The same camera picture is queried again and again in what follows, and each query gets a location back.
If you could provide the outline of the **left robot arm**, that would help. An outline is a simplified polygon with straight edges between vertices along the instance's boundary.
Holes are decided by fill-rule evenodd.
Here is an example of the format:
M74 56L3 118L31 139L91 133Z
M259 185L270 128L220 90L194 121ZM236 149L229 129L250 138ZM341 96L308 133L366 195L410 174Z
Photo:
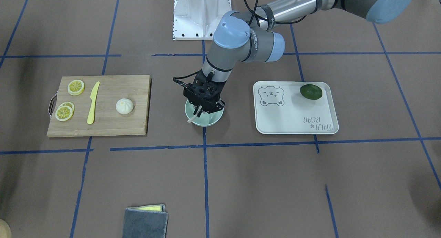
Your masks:
M174 78L194 107L192 122L202 113L222 111L220 95L237 62L275 62L285 51L285 39L272 32L277 26L298 23L317 11L342 9L373 23L397 18L411 0L275 0L249 9L249 13L228 11L213 34L213 44L203 67L193 73L191 84Z

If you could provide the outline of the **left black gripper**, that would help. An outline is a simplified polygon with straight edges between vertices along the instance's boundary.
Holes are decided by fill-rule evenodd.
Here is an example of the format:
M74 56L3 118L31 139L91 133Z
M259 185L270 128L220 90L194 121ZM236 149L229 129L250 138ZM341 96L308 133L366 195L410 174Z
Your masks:
M221 93L226 82L215 82L213 73L205 76L202 70L195 75L192 84L183 84L183 95L197 108L193 118L197 118L200 111L215 113L223 110L225 102L221 99Z

